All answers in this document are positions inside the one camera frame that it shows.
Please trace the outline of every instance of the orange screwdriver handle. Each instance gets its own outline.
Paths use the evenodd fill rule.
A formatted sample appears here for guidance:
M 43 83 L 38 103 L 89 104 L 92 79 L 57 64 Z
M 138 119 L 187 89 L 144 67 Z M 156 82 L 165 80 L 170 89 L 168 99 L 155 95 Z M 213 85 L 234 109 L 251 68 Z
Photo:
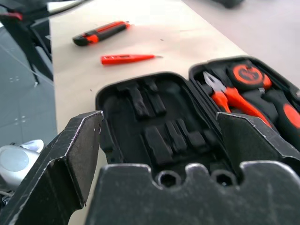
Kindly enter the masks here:
M 270 78 L 264 74 L 264 77 L 263 77 L 263 88 L 265 90 L 268 90 L 270 89 L 270 87 L 272 86 L 272 81 L 270 80 Z
M 236 88 L 228 88 L 225 91 L 225 95 L 228 99 L 229 105 L 236 107 L 238 109 L 241 109 L 243 113 L 255 116 L 260 119 L 262 119 L 270 128 L 271 124 L 268 122 L 268 120 L 265 118 L 265 116 L 253 105 L 251 105 L 249 102 L 247 102 L 238 92 Z
M 300 151 L 300 114 L 290 104 L 281 90 L 269 90 L 263 99 L 271 102 L 276 107 L 278 119 L 277 128 L 282 137 Z
M 219 108 L 222 111 L 225 111 L 227 113 L 231 113 L 231 111 L 228 107 L 227 97 L 225 96 L 225 94 L 222 91 L 215 91 L 212 94 L 211 98 L 216 103 L 216 105 L 219 106 Z
M 155 58 L 155 55 L 105 55 L 101 57 L 103 65 L 122 64 L 149 60 Z

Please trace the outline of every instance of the black chair leg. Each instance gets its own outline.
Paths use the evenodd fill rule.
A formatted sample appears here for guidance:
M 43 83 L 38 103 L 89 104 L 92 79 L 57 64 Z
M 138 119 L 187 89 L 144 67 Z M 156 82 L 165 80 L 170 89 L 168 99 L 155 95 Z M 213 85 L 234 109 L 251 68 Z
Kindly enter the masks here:
M 27 61 L 28 61 L 28 63 L 29 63 L 30 69 L 31 69 L 32 72 L 33 72 L 32 74 L 33 74 L 33 77 L 34 77 L 34 79 L 35 79 L 35 81 L 36 81 L 36 84 L 39 84 L 39 79 L 38 79 L 38 76 L 35 74 L 36 71 L 35 71 L 35 69 L 34 69 L 32 63 L 29 61 L 28 58 L 27 58 Z

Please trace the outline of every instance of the red screwdriver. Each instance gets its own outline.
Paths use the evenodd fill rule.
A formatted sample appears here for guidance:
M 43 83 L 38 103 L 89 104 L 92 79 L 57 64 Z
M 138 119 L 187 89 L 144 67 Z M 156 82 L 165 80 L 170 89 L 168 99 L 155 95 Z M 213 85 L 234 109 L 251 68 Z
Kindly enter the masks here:
M 159 55 L 105 55 L 101 57 L 101 62 L 103 65 L 112 65 L 112 64 L 123 64 L 131 62 L 139 62 L 143 60 L 149 60 L 153 58 L 162 58 Z

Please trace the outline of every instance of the wooden table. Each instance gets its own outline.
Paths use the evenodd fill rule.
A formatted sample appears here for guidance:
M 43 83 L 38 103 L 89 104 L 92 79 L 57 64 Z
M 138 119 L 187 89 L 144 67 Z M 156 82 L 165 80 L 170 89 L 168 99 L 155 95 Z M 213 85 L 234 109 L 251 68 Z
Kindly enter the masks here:
M 72 42 L 75 35 L 118 20 L 134 25 L 96 45 L 78 47 Z M 180 0 L 94 0 L 53 17 L 51 38 L 59 132 L 70 118 L 95 110 L 95 96 L 104 86 L 159 71 L 188 78 L 193 64 L 245 54 Z M 134 53 L 163 58 L 109 67 L 100 63 L 101 55 Z M 100 151 L 95 178 L 105 163 Z M 74 213 L 69 224 L 82 225 L 86 208 Z

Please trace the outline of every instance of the tool case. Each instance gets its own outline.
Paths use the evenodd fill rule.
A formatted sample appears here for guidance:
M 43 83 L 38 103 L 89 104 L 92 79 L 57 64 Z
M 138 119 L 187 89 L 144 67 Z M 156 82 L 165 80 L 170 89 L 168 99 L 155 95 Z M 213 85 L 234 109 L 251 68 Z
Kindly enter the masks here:
M 265 90 L 265 94 L 261 93 L 259 89 L 239 89 L 235 85 L 237 81 L 233 81 L 231 79 L 231 83 L 234 84 L 234 86 L 238 89 L 241 96 L 243 96 L 249 103 L 254 105 L 257 109 L 259 109 L 264 115 L 266 115 L 266 118 L 270 123 L 272 123 L 272 127 L 274 130 L 276 130 L 278 133 L 282 135 L 286 141 L 291 143 L 295 148 L 297 148 L 300 151 L 300 91 L 299 89 L 290 83 L 288 80 L 286 80 L 283 76 L 281 76 L 279 73 L 277 73 L 272 68 L 268 67 L 265 63 L 261 62 L 258 59 L 252 58 L 252 57 L 237 57 L 237 58 L 231 58 L 231 59 L 222 59 L 222 60 L 214 60 L 206 64 L 199 64 L 193 66 L 189 71 L 189 79 L 193 83 L 193 85 L 197 88 L 197 90 L 202 93 L 204 96 L 207 97 L 211 96 L 213 93 L 213 90 L 211 87 L 208 86 L 208 84 L 205 83 L 203 72 L 209 71 L 214 74 L 218 79 L 223 81 L 224 83 L 227 83 L 229 77 L 228 77 L 228 69 L 232 68 L 232 65 L 241 65 L 241 64 L 251 64 L 255 68 L 257 68 L 259 71 L 262 72 L 262 74 L 265 74 L 269 77 L 271 81 L 271 87 Z M 271 94 L 274 94 L 274 92 L 280 92 L 279 96 L 274 96 L 273 98 L 280 98 L 281 95 L 284 95 L 287 99 L 288 103 L 294 108 L 294 117 L 292 118 L 293 124 L 291 126 L 286 126 L 286 118 L 282 118 L 282 115 L 284 115 L 283 110 L 279 109 L 276 104 L 273 104 L 270 101 L 267 101 L 266 97 Z M 209 97 L 209 105 L 210 110 L 212 111 L 213 115 L 216 115 L 217 112 L 221 112 L 220 108 L 214 103 L 214 101 Z M 233 113 L 242 113 L 240 110 L 236 108 L 231 109 Z
M 97 94 L 109 165 L 86 225 L 298 224 L 300 152 L 260 118 L 220 112 L 204 83 L 203 71 L 244 61 L 299 112 L 298 88 L 246 56 L 192 66 L 189 81 L 161 72 Z
M 120 82 L 105 87 L 96 97 L 96 109 L 105 116 L 100 147 L 107 162 L 147 164 L 154 177 L 164 170 L 184 176 L 185 166 L 194 162 L 210 172 L 232 171 L 216 121 L 219 109 L 209 97 L 212 90 L 203 83 L 203 71 L 245 60 L 266 73 L 272 88 L 282 90 L 299 111 L 298 88 L 266 64 L 246 56 L 193 66 L 189 81 L 162 72 Z

